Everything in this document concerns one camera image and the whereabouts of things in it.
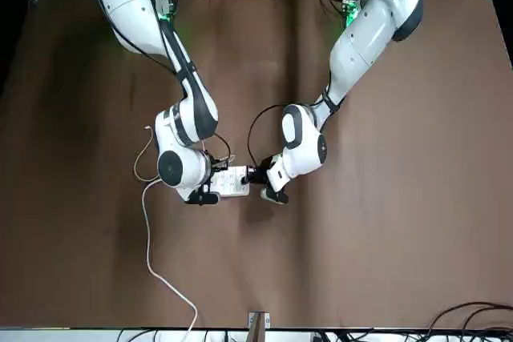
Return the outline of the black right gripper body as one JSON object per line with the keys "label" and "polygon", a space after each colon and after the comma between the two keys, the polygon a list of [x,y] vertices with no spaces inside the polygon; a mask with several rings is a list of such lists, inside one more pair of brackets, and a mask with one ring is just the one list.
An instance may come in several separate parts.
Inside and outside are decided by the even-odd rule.
{"label": "black right gripper body", "polygon": [[209,174],[213,175],[214,173],[225,171],[228,169],[228,157],[225,156],[223,158],[215,158],[214,155],[210,152],[207,153],[209,160]]}

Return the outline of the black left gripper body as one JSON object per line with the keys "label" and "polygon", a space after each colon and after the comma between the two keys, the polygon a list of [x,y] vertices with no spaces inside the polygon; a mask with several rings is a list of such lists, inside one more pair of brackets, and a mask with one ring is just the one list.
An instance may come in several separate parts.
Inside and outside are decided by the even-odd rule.
{"label": "black left gripper body", "polygon": [[267,157],[257,166],[247,166],[247,183],[269,186],[267,171],[271,168],[272,163],[273,158]]}

